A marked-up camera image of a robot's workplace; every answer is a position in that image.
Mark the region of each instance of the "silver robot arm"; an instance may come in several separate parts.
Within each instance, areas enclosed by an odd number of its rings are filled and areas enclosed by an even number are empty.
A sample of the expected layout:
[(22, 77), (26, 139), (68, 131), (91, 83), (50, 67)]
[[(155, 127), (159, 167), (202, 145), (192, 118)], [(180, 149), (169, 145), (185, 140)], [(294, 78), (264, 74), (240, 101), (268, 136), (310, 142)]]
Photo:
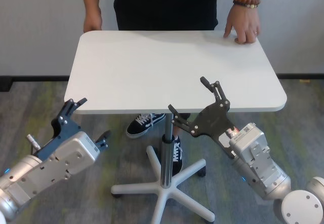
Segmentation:
[[(4, 218), (12, 221), (25, 204), (43, 190), (61, 180), (68, 180), (91, 166), (100, 151), (108, 147), (106, 139), (110, 131), (93, 142), (69, 118), (73, 113), (71, 105), (76, 108), (79, 106), (72, 100), (66, 102), (57, 118), (52, 121), (54, 136), (49, 143), (41, 148), (28, 135), (27, 139), (36, 153), (27, 155), (0, 177), (0, 224), (6, 223)], [(58, 127), (56, 120), (63, 124)]]
[(247, 124), (231, 136), (229, 145), (236, 154), (233, 167), (262, 199), (274, 200), (278, 219), (289, 224), (322, 221), (323, 178), (313, 178), (307, 191), (292, 191), (289, 176), (272, 160), (265, 135), (255, 124)]
[(307, 191), (292, 191), (290, 177), (270, 156), (264, 133), (253, 123), (239, 131), (227, 118), (230, 102), (219, 81), (210, 84), (204, 77), (200, 81), (214, 94), (216, 102), (202, 110), (193, 122), (181, 118), (169, 105), (175, 115), (172, 123), (193, 137), (207, 135), (216, 142), (251, 188), (262, 199), (274, 201), (274, 213), (282, 222), (319, 224), (323, 219), (324, 179), (313, 178)]

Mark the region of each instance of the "black sneaker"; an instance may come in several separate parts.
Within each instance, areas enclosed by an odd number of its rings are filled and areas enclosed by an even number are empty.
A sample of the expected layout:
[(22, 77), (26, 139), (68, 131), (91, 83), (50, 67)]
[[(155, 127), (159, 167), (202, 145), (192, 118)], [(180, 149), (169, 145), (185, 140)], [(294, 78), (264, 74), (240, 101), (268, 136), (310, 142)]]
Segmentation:
[(182, 149), (180, 146), (180, 138), (179, 136), (177, 136), (174, 140), (172, 176), (179, 173), (181, 169), (182, 169)]
[(138, 117), (129, 124), (126, 135), (132, 139), (138, 138), (165, 117), (165, 114), (139, 114)]

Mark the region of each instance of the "white shoelace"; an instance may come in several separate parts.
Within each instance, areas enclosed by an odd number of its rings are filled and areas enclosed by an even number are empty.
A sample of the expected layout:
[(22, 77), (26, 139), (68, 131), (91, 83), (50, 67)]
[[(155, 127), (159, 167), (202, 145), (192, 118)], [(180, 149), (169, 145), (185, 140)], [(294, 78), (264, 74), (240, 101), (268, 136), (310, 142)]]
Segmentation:
[(146, 121), (151, 120), (151, 125), (153, 126), (153, 115), (152, 114), (139, 114), (137, 119), (135, 119), (137, 123), (143, 125)]
[(182, 149), (179, 145), (180, 145), (180, 142), (174, 143), (174, 150), (173, 150), (173, 161), (174, 162), (178, 161), (179, 150), (182, 151)]

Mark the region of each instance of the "white wall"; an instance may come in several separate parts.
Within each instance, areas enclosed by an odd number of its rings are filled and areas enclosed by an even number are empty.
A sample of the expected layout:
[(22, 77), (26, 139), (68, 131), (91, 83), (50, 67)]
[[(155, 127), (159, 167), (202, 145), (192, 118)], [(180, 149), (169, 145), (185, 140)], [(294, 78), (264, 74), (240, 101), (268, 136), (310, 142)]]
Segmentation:
[[(100, 0), (103, 29), (117, 29)], [(231, 0), (218, 1), (223, 29)], [(324, 0), (262, 0), (260, 42), (276, 72), (324, 73)], [(0, 75), (69, 75), (82, 34), (82, 0), (0, 0)]]

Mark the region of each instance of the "black wall trim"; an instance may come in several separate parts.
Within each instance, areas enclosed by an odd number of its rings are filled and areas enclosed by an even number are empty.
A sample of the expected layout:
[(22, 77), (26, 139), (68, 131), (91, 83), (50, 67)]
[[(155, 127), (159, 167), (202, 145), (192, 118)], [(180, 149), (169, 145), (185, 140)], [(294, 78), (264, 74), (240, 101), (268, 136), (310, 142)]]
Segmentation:
[(68, 81), (70, 76), (13, 76), (13, 81)]
[(324, 80), (324, 73), (277, 73), (276, 75), (282, 80)]
[[(324, 73), (276, 73), (283, 80), (324, 80)], [(13, 76), (15, 81), (68, 81), (70, 76)]]
[[(324, 73), (277, 73), (281, 80), (324, 80)], [(13, 82), (68, 81), (70, 76), (0, 76), (0, 92), (10, 90)]]

